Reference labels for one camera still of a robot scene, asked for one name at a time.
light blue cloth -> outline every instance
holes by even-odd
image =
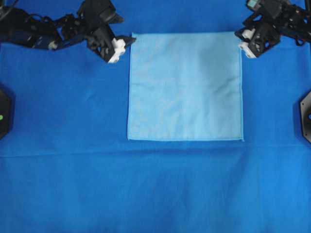
[[[233,32],[133,34],[128,139],[243,140]]]

black hexagonal mount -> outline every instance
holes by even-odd
[[[311,143],[311,92],[300,102],[303,136]]]
[[[11,98],[0,90],[0,139],[10,131]]]

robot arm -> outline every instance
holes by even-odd
[[[247,0],[254,13],[235,32],[240,48],[249,58],[257,58],[280,42],[282,35],[293,38],[298,46],[311,43],[311,0],[306,10],[291,5],[289,0]]]
[[[110,0],[85,0],[77,17],[70,14],[57,20],[28,14],[14,5],[0,7],[0,42],[59,50],[86,40],[87,47],[107,63],[117,62],[135,42],[132,37],[115,36],[112,32],[109,24],[122,23],[124,19]]]

cable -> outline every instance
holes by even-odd
[[[15,2],[13,2],[13,4],[10,6],[10,8],[4,13],[4,15],[0,18],[0,21],[4,20],[5,17],[8,16],[8,14],[11,13],[11,11],[13,10],[13,8],[15,7],[15,5],[17,4],[18,0],[15,0]]]

table surface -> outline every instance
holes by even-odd
[[[125,35],[234,31],[250,15],[244,1],[113,2],[125,18],[113,30]],[[58,18],[80,4],[17,6]],[[0,232],[311,231],[299,119],[309,45],[282,38],[259,59],[243,56],[244,142],[127,140],[129,54],[107,65],[85,43],[58,52],[1,45],[15,116],[0,141]]]

